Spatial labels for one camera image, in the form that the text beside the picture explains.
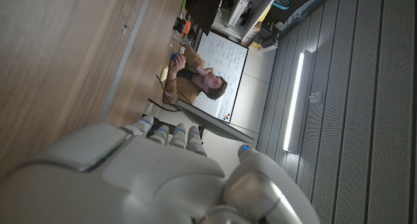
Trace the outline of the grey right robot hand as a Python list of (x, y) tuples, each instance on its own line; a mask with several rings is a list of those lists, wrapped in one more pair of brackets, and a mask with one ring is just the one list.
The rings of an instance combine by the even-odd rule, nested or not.
[(152, 117), (86, 127), (1, 181), (2, 223), (318, 223), (301, 189), (249, 145), (226, 176), (196, 127)]

